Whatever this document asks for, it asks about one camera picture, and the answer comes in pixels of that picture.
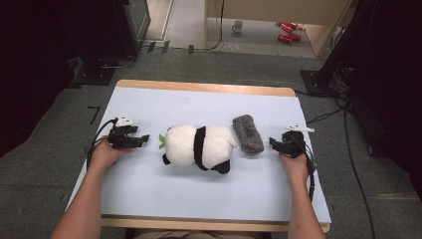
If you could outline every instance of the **gray fuzzy object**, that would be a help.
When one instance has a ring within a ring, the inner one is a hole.
[[[264,151],[264,143],[255,128],[254,119],[249,115],[233,119],[233,128],[239,138],[242,150],[250,156]]]

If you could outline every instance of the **panda ear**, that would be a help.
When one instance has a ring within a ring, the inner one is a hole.
[[[235,148],[239,146],[235,138],[229,139],[229,143],[232,145],[232,147],[235,147]]]
[[[162,161],[164,162],[164,164],[165,164],[165,165],[168,165],[168,164],[170,164],[170,163],[171,163],[171,162],[168,160],[167,155],[165,155],[165,154],[162,156]]]

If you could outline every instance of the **panda plush toy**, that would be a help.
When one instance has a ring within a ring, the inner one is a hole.
[[[164,164],[187,166],[196,163],[202,170],[217,170],[221,174],[230,171],[230,156],[238,143],[229,128],[208,125],[171,127],[164,140]]]

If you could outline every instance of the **hand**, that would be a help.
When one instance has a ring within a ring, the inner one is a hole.
[[[286,173],[288,174],[292,186],[306,186],[309,173],[305,155],[302,153],[295,158],[291,158],[284,153],[279,153],[279,158],[285,165]]]
[[[122,155],[132,152],[132,148],[115,149],[106,139],[103,139],[100,144],[94,149],[91,157],[90,168],[99,169],[101,172],[106,171],[113,163]]]

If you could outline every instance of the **person's left hand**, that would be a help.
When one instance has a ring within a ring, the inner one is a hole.
[[[115,149],[106,139],[103,139],[100,144],[94,149],[91,157],[90,169],[95,168],[100,171],[106,171],[113,163],[122,155],[132,152],[132,148]]]

